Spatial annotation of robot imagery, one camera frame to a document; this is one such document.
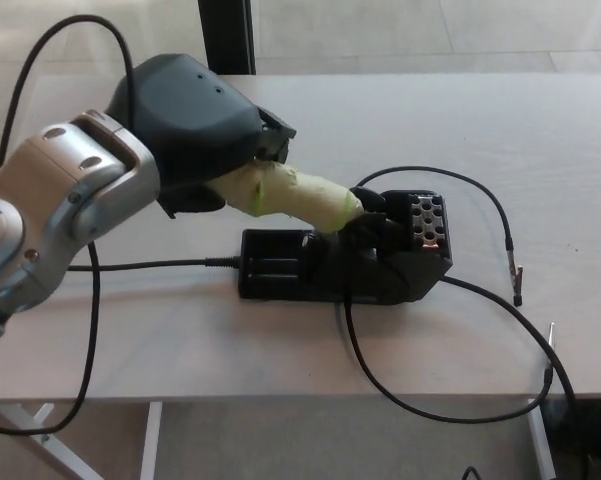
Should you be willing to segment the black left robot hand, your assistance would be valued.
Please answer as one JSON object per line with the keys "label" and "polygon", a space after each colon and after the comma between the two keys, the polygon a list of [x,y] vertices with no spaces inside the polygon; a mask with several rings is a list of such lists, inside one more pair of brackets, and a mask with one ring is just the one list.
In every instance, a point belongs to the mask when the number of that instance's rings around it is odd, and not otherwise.
{"label": "black left robot hand", "polygon": [[213,212],[225,201],[207,183],[253,159],[285,163],[295,129],[252,103],[187,54],[159,54],[121,79],[106,108],[152,153],[158,203],[169,217]]}

